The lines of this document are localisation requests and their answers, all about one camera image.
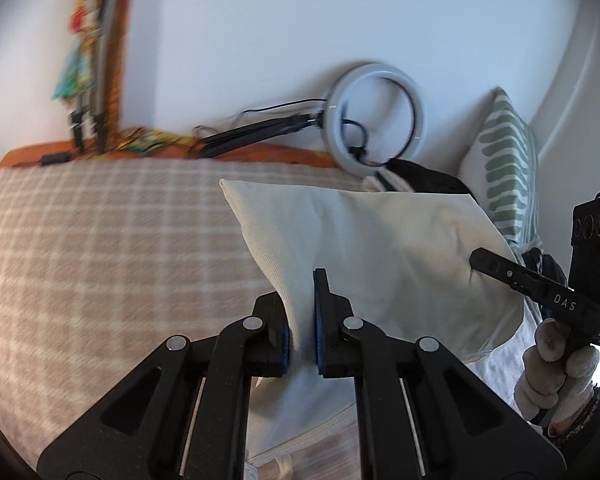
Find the plaid blanket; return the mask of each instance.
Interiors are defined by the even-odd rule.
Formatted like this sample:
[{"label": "plaid blanket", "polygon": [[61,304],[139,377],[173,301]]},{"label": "plaid blanket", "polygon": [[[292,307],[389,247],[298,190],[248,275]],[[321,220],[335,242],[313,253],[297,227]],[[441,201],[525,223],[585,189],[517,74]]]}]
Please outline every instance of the plaid blanket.
[{"label": "plaid blanket", "polygon": [[[340,170],[272,163],[0,170],[0,428],[29,464],[169,335],[216,335],[272,290],[220,178],[360,189]],[[295,456],[299,478],[359,476],[348,433]],[[346,471],[320,453],[348,457]]]}]

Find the silver screw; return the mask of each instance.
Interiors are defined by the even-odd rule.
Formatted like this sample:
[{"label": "silver screw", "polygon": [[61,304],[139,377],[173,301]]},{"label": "silver screw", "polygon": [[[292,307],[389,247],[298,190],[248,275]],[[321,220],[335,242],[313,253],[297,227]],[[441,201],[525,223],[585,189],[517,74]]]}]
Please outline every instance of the silver screw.
[{"label": "silver screw", "polygon": [[242,326],[247,330],[257,330],[262,325],[264,325],[264,321],[256,316],[247,317],[244,321],[242,321]]},{"label": "silver screw", "polygon": [[437,342],[437,339],[433,339],[432,337],[423,337],[420,339],[419,345],[425,352],[435,352],[440,348],[440,343]]},{"label": "silver screw", "polygon": [[349,330],[358,330],[358,329],[362,328],[362,325],[364,323],[365,322],[362,321],[359,317],[350,316],[344,320],[343,325],[345,326],[345,328],[348,328]]},{"label": "silver screw", "polygon": [[174,335],[167,339],[167,348],[169,350],[181,350],[187,345],[187,340],[180,335]]}]

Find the green and white cushion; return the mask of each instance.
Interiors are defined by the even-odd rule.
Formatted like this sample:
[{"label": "green and white cushion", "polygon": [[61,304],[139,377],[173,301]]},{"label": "green and white cushion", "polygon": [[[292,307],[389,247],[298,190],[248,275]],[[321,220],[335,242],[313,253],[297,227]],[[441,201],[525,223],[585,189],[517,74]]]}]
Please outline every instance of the green and white cushion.
[{"label": "green and white cushion", "polygon": [[537,234],[538,154],[533,132],[516,113],[502,88],[462,161],[458,178],[520,260],[541,246]]}]

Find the gloved hand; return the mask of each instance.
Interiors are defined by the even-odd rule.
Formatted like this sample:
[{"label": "gloved hand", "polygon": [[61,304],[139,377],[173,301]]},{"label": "gloved hand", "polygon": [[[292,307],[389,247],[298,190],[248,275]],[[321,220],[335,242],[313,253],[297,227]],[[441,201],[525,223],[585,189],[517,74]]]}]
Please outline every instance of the gloved hand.
[{"label": "gloved hand", "polygon": [[558,402],[558,390],[567,375],[576,378],[573,388],[560,399],[552,417],[556,433],[566,430],[589,402],[593,394],[591,377],[600,362],[593,346],[573,352],[566,363],[561,360],[569,328],[555,319],[545,319],[536,329],[536,344],[522,355],[525,371],[514,390],[514,399],[525,420],[534,418],[540,408],[549,409]]}]

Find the white ring light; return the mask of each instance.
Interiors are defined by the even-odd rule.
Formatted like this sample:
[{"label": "white ring light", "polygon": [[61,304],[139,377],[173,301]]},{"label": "white ring light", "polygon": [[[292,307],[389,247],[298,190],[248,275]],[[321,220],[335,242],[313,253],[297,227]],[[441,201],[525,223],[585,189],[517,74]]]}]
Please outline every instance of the white ring light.
[{"label": "white ring light", "polygon": [[377,167],[358,162],[349,153],[342,135],[342,117],[355,86],[362,81],[381,77],[394,82],[407,94],[413,112],[413,129],[407,148],[397,156],[414,156],[420,141],[426,132],[427,116],[424,102],[415,82],[401,70],[382,63],[368,63],[358,66],[342,76],[331,89],[322,118],[322,137],[332,157],[347,173],[355,176],[368,176],[377,171]]}]

